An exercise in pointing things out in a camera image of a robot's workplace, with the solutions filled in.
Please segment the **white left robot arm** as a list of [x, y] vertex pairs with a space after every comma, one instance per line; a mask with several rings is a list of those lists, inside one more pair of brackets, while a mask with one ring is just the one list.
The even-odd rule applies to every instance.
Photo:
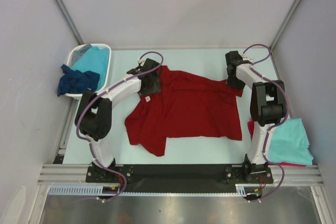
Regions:
[[87, 91], [80, 99], [75, 117], [76, 135], [88, 143], [93, 163], [99, 166], [97, 174], [105, 182], [112, 181], [116, 175], [116, 169], [111, 166], [115, 158], [105, 140], [112, 128], [112, 111], [135, 93], [160, 92], [162, 63], [150, 58], [139, 59], [138, 66], [120, 81], [102, 91]]

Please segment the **red t shirt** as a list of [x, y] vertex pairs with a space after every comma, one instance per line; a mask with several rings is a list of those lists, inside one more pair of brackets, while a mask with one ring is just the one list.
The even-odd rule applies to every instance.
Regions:
[[160, 70], [161, 92], [142, 95], [125, 119], [131, 145], [164, 156], [166, 140], [182, 137], [226, 137], [242, 140], [237, 97], [241, 90], [185, 71]]

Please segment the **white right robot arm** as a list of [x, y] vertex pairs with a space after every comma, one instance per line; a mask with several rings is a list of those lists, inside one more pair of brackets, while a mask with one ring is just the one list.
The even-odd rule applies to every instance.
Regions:
[[225, 55], [227, 64], [227, 84], [232, 88], [251, 89], [250, 117], [254, 121], [254, 131], [249, 151], [241, 167], [226, 172], [236, 176], [239, 182], [256, 184], [263, 179], [273, 183], [268, 167], [268, 152], [275, 129], [288, 118], [287, 98], [284, 82], [270, 80], [259, 73], [252, 61], [242, 57], [238, 51]]

